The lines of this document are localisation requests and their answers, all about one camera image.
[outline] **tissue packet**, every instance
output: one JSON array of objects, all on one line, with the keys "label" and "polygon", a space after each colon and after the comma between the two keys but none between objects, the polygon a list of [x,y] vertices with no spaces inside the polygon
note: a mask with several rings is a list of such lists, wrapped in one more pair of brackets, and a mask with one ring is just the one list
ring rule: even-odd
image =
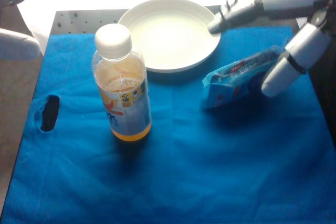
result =
[{"label": "tissue packet", "polygon": [[250,93],[261,94],[264,75],[282,51],[273,46],[209,73],[203,79],[202,108],[215,108]]}]

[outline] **floor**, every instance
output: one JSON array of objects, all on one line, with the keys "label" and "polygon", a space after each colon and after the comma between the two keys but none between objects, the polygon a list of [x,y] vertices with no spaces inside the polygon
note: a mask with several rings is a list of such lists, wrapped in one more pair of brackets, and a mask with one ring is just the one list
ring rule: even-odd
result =
[{"label": "floor", "polygon": [[[0,28],[31,35],[16,6],[0,10]],[[41,68],[31,61],[0,60],[0,213]]]}]

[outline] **plastic bottle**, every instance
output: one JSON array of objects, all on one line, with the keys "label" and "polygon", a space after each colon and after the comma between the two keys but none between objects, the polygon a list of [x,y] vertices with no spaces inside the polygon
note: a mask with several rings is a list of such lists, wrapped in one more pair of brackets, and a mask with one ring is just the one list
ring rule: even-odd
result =
[{"label": "plastic bottle", "polygon": [[114,135],[124,141],[145,137],[152,117],[146,67],[132,46],[129,30],[120,24],[101,27],[92,71]]}]

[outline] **bottle label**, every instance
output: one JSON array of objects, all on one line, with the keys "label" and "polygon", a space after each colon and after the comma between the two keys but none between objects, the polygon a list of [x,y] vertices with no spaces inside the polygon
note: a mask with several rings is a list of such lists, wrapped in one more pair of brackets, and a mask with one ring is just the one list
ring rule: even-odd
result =
[{"label": "bottle label", "polygon": [[121,135],[136,135],[151,123],[147,78],[135,89],[109,92],[99,87],[99,92],[111,128]]}]

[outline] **black hole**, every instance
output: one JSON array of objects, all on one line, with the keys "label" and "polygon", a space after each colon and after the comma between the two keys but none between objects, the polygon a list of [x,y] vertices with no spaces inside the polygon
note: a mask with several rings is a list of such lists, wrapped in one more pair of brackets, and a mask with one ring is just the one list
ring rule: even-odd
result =
[{"label": "black hole", "polygon": [[59,98],[56,95],[50,95],[48,101],[42,111],[42,125],[41,130],[51,131],[56,124],[59,109]]}]

